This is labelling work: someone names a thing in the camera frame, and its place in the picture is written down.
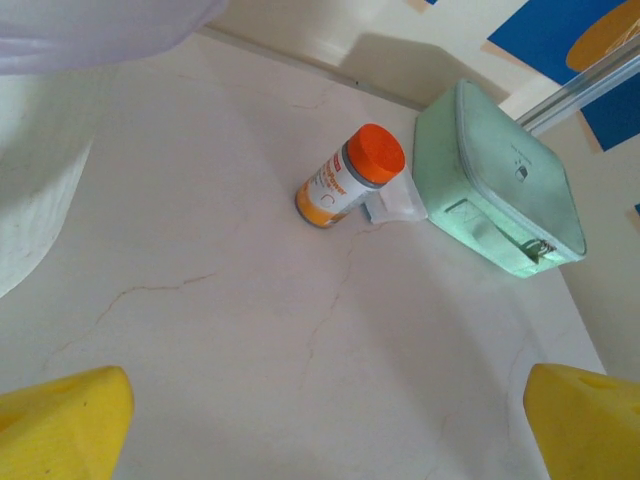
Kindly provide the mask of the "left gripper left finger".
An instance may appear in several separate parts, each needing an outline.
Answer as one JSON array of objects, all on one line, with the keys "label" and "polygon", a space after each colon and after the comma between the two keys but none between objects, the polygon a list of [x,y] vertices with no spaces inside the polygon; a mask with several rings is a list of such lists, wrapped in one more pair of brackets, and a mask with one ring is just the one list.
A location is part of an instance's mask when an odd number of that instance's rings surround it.
[{"label": "left gripper left finger", "polygon": [[119,366],[4,393],[1,477],[109,479],[133,414],[133,389]]}]

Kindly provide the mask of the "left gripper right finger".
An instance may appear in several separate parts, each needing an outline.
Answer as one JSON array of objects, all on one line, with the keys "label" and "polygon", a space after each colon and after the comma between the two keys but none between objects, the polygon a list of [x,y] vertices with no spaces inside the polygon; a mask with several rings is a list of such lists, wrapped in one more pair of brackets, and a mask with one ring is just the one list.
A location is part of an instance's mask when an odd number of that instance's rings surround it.
[{"label": "left gripper right finger", "polygon": [[540,363],[523,405],[552,479],[639,477],[639,384]]}]

